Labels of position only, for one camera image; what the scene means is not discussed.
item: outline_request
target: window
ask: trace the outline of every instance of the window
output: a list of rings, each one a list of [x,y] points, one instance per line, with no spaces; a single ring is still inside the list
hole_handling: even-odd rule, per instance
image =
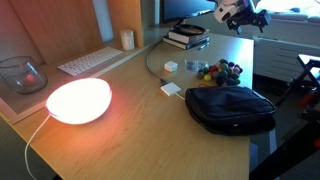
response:
[[[268,10],[272,19],[320,23],[320,0],[260,0],[256,9]]]

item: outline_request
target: monitor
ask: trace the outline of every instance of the monitor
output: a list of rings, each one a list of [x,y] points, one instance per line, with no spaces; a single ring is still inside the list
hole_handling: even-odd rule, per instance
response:
[[[177,21],[212,13],[216,4],[210,0],[161,0],[161,22]]]

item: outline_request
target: wooden desk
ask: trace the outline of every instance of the wooden desk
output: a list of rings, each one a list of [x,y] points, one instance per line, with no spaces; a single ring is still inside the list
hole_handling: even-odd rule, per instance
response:
[[[50,118],[32,148],[63,179],[248,179],[249,137],[214,135],[198,125],[182,99],[160,90],[159,80],[146,69],[145,56],[141,53],[100,76],[109,82],[113,99],[99,119],[68,125]],[[212,35],[201,51],[162,43],[151,53],[150,65],[186,89],[197,85],[193,80],[200,81],[196,75],[182,67],[167,73],[163,63],[170,59],[180,65],[187,57],[237,60],[245,69],[243,85],[251,87],[252,40]],[[41,109],[11,126],[27,141],[47,115]]]

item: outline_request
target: stack of books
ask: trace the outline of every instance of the stack of books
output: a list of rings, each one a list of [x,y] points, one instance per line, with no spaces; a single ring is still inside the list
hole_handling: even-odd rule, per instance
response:
[[[172,30],[169,31],[168,35],[164,36],[162,40],[171,45],[187,50],[209,43],[210,37],[209,30],[200,35],[185,35]]]

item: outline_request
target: glowing lamp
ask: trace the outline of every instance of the glowing lamp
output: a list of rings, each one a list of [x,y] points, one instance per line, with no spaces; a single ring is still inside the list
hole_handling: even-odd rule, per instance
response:
[[[102,79],[86,78],[67,83],[47,99],[50,115],[68,124],[84,124],[100,117],[109,107],[112,92]]]

